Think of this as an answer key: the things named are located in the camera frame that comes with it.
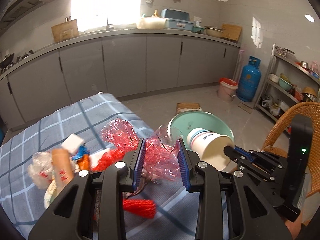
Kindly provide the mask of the white paper cup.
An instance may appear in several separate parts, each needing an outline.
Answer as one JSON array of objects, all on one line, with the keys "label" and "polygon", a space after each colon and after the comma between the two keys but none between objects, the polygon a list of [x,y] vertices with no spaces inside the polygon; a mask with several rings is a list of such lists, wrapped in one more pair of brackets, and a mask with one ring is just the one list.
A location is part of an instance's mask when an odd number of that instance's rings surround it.
[{"label": "white paper cup", "polygon": [[230,163],[230,158],[225,155],[224,148],[235,148],[234,141],[227,135],[221,135],[203,128],[191,130],[187,136],[189,148],[196,152],[200,161],[205,161],[223,171]]}]

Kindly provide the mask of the beige paper tube wrapper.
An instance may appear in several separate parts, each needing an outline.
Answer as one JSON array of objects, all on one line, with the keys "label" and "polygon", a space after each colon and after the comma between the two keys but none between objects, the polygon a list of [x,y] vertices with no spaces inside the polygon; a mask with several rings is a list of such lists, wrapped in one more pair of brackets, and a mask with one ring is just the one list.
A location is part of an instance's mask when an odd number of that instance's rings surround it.
[{"label": "beige paper tube wrapper", "polygon": [[69,153],[63,148],[52,150],[52,165],[56,182],[57,193],[74,178],[74,172],[71,166]]}]

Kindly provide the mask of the orange blue snack wrapper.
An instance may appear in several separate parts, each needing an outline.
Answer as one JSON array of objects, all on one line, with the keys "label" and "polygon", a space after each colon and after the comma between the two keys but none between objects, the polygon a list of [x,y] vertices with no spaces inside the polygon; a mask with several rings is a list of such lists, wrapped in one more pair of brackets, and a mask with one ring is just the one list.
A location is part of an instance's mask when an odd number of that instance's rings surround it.
[{"label": "orange blue snack wrapper", "polygon": [[72,156],[72,160],[76,161],[79,166],[79,170],[90,170],[91,162],[89,158],[89,150],[85,145],[81,145],[78,152]]}]

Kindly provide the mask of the red plastic bag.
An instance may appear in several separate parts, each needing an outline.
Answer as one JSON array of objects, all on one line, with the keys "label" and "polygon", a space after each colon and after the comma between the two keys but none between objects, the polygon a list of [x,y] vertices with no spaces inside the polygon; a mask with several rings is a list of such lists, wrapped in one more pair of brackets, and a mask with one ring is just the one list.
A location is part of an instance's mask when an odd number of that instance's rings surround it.
[{"label": "red plastic bag", "polygon": [[91,169],[93,172],[103,171],[112,164],[121,161],[125,153],[119,149],[111,149],[109,152],[105,153],[99,160],[98,165]]}]

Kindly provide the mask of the red mesh net bag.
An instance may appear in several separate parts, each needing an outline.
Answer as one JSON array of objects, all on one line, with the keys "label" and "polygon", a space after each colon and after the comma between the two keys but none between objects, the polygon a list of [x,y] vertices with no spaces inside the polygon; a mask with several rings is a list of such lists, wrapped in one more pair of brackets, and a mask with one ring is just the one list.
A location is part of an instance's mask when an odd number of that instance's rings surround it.
[{"label": "red mesh net bag", "polygon": [[156,214],[156,204],[150,199],[125,199],[123,210],[146,219],[153,219]]}]

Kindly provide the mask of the clear white plastic bag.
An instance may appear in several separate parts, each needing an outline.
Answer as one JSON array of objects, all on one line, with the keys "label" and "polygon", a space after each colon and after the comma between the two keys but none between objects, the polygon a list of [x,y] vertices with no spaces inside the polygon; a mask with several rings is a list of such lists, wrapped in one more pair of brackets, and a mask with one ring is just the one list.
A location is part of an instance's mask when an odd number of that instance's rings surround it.
[{"label": "clear white plastic bag", "polygon": [[56,188],[52,154],[50,152],[36,152],[31,159],[32,162],[28,165],[27,172],[33,183],[42,190],[46,190],[48,187]]}]

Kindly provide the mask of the pink plastic bag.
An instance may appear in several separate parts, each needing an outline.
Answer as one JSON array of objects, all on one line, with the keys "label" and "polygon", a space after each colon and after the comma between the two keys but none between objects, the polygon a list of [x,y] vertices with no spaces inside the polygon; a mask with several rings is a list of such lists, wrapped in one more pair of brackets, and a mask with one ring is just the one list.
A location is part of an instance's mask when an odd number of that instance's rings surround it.
[{"label": "pink plastic bag", "polygon": [[[126,120],[116,118],[103,127],[102,139],[114,144],[123,152],[136,149],[141,138]],[[151,136],[145,138],[146,154],[143,171],[152,181],[166,179],[175,181],[180,178],[178,164],[178,141],[183,139],[182,132],[167,125],[159,126]]]}]

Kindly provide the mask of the checkered rag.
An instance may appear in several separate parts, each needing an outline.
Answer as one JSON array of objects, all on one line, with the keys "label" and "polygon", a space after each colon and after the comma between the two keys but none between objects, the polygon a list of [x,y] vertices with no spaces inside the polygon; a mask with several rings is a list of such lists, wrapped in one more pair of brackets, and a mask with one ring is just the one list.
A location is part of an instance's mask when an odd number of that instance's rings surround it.
[{"label": "checkered rag", "polygon": [[124,199],[129,199],[133,196],[140,194],[144,190],[146,185],[150,182],[159,184],[160,183],[160,176],[158,176],[156,174],[149,174],[149,172],[145,168],[143,168],[142,175],[140,178],[140,183],[139,183],[139,186],[137,187],[136,191],[135,192],[123,192]]}]

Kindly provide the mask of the white folded paper towel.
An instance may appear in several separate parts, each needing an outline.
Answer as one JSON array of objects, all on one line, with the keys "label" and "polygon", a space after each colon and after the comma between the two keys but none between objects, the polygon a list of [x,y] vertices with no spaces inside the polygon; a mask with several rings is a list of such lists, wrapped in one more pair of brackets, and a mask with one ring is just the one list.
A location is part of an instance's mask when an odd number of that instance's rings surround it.
[{"label": "white folded paper towel", "polygon": [[106,148],[104,150],[100,150],[100,151],[97,151],[95,153],[90,154],[89,155],[89,161],[90,161],[90,165],[91,165],[90,169],[95,168],[98,165],[99,160],[101,159],[101,157],[105,153],[109,152],[110,150],[111,150],[110,148]]}]

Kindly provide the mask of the pink bucket red lid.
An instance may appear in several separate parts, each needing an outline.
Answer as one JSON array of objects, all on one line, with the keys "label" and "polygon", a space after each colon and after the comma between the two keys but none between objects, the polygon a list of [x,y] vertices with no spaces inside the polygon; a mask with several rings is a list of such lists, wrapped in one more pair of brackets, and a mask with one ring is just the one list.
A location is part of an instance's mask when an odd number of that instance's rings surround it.
[{"label": "pink bucket red lid", "polygon": [[234,100],[237,89],[237,82],[235,82],[232,79],[222,77],[219,79],[219,88],[217,91],[217,96],[224,102],[231,102]]}]

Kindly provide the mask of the blue plaid tablecloth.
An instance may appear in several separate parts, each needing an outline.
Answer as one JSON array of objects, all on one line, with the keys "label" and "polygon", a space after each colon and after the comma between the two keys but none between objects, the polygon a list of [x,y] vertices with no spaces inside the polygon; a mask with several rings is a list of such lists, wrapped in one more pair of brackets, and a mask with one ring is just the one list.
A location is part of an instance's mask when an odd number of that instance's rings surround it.
[{"label": "blue plaid tablecloth", "polygon": [[[1,146],[1,206],[15,229],[27,238],[44,212],[44,191],[27,172],[36,152],[61,146],[71,134],[84,139],[91,153],[111,147],[101,136],[103,127],[115,118],[127,120],[139,137],[153,130],[111,94],[97,94],[63,107],[42,118]],[[128,239],[194,239],[199,194],[188,193],[181,180],[148,183],[139,198],[157,206],[153,219],[126,212]]]}]

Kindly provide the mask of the mint green enamel basin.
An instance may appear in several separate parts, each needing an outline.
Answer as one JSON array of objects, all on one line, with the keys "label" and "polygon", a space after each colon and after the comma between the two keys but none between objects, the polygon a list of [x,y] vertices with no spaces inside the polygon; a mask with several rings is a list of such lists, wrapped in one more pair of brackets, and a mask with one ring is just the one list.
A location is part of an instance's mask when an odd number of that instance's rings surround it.
[{"label": "mint green enamel basin", "polygon": [[204,111],[186,111],[173,117],[168,124],[168,135],[182,135],[181,143],[187,150],[187,136],[189,132],[195,128],[203,128],[208,131],[227,135],[234,141],[232,130],[217,116]]}]

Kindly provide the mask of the wicker chair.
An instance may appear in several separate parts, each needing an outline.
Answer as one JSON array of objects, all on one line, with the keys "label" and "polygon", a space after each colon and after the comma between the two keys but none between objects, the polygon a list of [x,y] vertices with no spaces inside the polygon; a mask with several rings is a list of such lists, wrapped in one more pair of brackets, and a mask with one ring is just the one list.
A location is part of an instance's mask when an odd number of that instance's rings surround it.
[{"label": "wicker chair", "polygon": [[286,128],[289,128],[290,138],[296,137],[294,135],[295,124],[292,124],[292,120],[298,115],[306,116],[312,121],[313,136],[308,160],[311,186],[310,191],[306,195],[310,197],[319,193],[319,103],[301,102],[289,108],[269,132],[262,149],[286,158],[288,155],[287,151],[277,148],[274,144]]}]

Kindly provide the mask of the blue dish rack box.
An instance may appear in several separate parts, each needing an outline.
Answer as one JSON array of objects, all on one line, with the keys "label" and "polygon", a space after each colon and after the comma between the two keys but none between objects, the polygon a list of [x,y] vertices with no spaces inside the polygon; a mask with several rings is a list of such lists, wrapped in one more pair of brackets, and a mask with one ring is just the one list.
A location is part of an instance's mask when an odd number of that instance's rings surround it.
[{"label": "blue dish rack box", "polygon": [[190,21],[188,12],[164,9],[161,12],[161,17],[165,18],[164,29],[176,29],[191,32],[193,28],[193,21]]}]

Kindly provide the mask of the black wok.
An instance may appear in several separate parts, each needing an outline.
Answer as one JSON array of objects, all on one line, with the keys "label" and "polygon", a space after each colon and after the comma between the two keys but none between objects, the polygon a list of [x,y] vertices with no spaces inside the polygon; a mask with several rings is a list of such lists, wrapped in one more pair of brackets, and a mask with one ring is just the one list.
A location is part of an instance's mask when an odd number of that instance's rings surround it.
[{"label": "black wok", "polygon": [[4,58],[4,60],[0,63],[0,68],[1,68],[1,69],[7,68],[7,66],[12,63],[13,58],[14,58],[14,55],[15,55],[15,54],[12,53],[12,54],[6,56],[6,57]]}]

